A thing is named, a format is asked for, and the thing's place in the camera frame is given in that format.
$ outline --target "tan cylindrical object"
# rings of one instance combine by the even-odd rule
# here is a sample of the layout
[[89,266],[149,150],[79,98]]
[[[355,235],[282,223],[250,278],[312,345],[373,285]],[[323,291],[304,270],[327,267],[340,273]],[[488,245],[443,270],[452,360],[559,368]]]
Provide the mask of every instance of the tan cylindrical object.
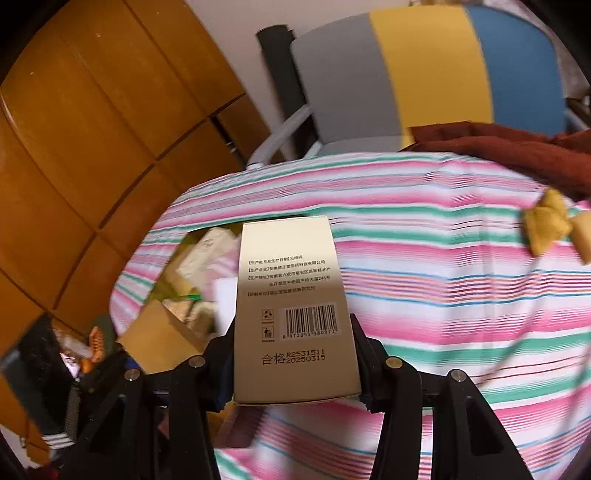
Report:
[[591,212],[585,210],[573,218],[570,239],[584,265],[591,263]]

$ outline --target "white wall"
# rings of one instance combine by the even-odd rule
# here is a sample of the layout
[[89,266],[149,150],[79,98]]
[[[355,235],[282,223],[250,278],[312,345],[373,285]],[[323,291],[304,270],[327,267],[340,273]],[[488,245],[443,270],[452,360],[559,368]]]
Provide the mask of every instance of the white wall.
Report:
[[255,34],[286,24],[296,37],[325,23],[408,0],[185,0],[207,28],[271,130],[283,115]]

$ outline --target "striped tablecloth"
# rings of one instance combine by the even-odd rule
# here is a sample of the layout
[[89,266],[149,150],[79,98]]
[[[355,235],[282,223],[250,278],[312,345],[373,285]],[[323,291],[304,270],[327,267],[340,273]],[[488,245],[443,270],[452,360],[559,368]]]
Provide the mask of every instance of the striped tablecloth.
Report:
[[[422,371],[464,369],[534,477],[556,479],[591,431],[591,265],[569,241],[528,253],[519,217],[544,189],[455,154],[334,155],[222,177],[160,217],[117,281],[111,316],[124,332],[190,230],[327,215],[366,334]],[[421,479],[431,419],[425,410]],[[273,407],[252,448],[217,459],[231,479],[368,478],[381,422],[355,400]]]

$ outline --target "chair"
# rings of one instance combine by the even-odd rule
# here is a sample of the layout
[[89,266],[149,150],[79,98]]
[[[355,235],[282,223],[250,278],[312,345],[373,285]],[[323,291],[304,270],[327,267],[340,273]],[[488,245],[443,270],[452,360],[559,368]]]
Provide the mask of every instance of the chair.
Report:
[[[495,122],[546,135],[567,111],[553,46],[537,27],[487,7],[378,10],[291,44],[307,99],[252,155],[272,154],[312,116],[318,154],[398,151],[414,125]],[[585,128],[572,112],[576,129]]]

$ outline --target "chair seat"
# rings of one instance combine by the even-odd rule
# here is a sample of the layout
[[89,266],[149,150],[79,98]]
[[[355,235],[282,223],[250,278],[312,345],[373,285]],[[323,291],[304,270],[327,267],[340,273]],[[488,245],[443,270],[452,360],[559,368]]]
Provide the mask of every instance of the chair seat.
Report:
[[402,135],[347,138],[322,145],[318,155],[334,155],[349,152],[397,152],[401,148]]

